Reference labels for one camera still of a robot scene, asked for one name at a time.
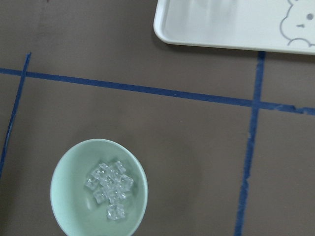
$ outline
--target cartoon bear drawing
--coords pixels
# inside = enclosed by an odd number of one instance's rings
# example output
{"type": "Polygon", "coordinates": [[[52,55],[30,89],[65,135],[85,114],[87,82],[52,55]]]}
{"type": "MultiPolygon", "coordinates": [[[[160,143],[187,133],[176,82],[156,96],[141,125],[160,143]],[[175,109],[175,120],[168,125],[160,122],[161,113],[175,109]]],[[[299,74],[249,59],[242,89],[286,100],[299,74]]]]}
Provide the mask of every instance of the cartoon bear drawing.
{"type": "Polygon", "coordinates": [[[290,8],[280,23],[281,34],[289,40],[315,46],[315,0],[288,0],[290,8]]]}

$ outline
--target white tray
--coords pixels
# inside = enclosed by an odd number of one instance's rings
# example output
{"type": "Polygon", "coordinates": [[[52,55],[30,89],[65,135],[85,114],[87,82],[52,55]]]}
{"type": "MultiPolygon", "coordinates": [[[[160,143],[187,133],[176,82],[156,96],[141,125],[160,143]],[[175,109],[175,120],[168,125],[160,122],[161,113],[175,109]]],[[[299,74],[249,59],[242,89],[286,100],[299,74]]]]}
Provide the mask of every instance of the white tray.
{"type": "Polygon", "coordinates": [[[315,0],[158,0],[169,44],[315,55],[315,0]]]}

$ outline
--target light green bowl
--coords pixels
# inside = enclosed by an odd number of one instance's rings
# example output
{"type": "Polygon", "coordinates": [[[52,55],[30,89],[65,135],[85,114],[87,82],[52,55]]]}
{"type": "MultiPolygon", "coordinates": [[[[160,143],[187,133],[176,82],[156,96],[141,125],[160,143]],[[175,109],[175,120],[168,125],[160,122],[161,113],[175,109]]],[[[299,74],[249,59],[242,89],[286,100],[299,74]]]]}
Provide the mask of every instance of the light green bowl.
{"type": "Polygon", "coordinates": [[[68,236],[130,236],[147,206],[147,178],[139,161],[123,146],[105,139],[86,140],[73,146],[59,161],[51,181],[50,201],[59,226],[68,236]],[[134,185],[124,200],[125,219],[112,221],[107,218],[108,203],[98,205],[84,183],[100,161],[117,160],[134,179],[134,185]]]}

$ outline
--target clear plastic cube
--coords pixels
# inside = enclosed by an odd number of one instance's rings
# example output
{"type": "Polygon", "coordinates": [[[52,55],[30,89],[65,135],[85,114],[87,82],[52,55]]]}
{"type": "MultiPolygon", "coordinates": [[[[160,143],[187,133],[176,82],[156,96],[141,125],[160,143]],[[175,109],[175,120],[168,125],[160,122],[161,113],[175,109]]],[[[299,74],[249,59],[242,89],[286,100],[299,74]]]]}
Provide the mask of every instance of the clear plastic cube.
{"type": "Polygon", "coordinates": [[[94,178],[93,176],[90,176],[85,182],[85,186],[87,186],[92,191],[94,191],[97,188],[98,184],[99,180],[97,178],[94,178]]]}
{"type": "Polygon", "coordinates": [[[127,175],[121,175],[120,179],[119,179],[119,188],[123,191],[123,192],[128,192],[130,191],[131,187],[133,185],[133,179],[130,178],[127,175]]]}
{"type": "Polygon", "coordinates": [[[118,169],[115,168],[114,166],[110,166],[110,171],[108,172],[108,176],[110,176],[113,181],[118,181],[121,174],[119,173],[118,169]]]}
{"type": "Polygon", "coordinates": [[[110,220],[119,220],[125,218],[125,210],[124,205],[117,204],[117,205],[109,205],[107,207],[107,217],[110,220]]]}
{"type": "Polygon", "coordinates": [[[117,168],[117,170],[120,172],[120,174],[123,174],[126,172],[126,169],[124,168],[123,164],[120,161],[117,161],[114,166],[117,168]]]}
{"type": "Polygon", "coordinates": [[[98,166],[100,166],[104,171],[108,171],[109,170],[109,167],[108,167],[108,165],[106,163],[101,163],[98,166]]]}
{"type": "Polygon", "coordinates": [[[108,176],[108,172],[101,167],[96,167],[94,170],[92,170],[91,175],[94,178],[102,179],[108,176]]]}
{"type": "Polygon", "coordinates": [[[120,199],[118,192],[116,190],[106,192],[106,195],[108,197],[110,204],[116,205],[116,204],[120,203],[121,199],[120,199]]]}
{"type": "Polygon", "coordinates": [[[107,199],[107,196],[101,188],[94,191],[93,196],[95,197],[98,204],[103,203],[107,199]]]}
{"type": "Polygon", "coordinates": [[[106,179],[101,179],[99,184],[102,185],[106,191],[115,190],[117,187],[116,182],[111,177],[107,177],[106,179]]]}
{"type": "Polygon", "coordinates": [[[120,200],[127,198],[126,193],[124,191],[122,191],[120,188],[116,188],[116,191],[117,191],[117,195],[118,195],[120,200]]]}

